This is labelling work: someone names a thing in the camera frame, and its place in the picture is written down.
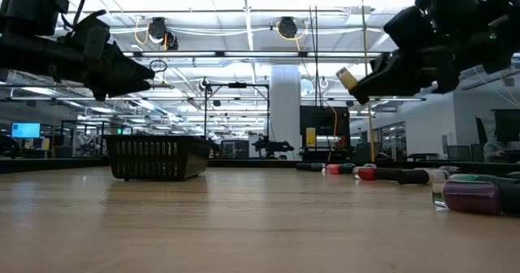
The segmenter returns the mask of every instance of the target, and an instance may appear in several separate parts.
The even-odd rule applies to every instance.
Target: blue screen
[[[11,138],[39,138],[39,123],[13,123],[11,125]]]

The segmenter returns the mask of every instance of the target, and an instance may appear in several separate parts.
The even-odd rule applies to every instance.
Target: yellow tip
[[[352,74],[350,74],[347,68],[339,70],[336,73],[336,76],[347,90],[352,90],[358,84],[358,80]]]

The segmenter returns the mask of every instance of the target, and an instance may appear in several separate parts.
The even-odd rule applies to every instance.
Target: white pillar
[[[273,65],[271,67],[271,141],[287,141],[294,147],[294,155],[300,152],[300,72],[297,65]],[[284,154],[287,160],[296,160],[293,152]]]

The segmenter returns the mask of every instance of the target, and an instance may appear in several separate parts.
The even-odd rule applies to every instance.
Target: black wire basket
[[[195,136],[107,135],[112,175],[121,180],[186,180],[206,170],[210,142]]]

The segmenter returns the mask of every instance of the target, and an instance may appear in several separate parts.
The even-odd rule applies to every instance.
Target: table surface
[[[106,167],[0,176],[0,271],[515,272],[520,219],[435,211],[426,186],[293,169],[183,183]]]

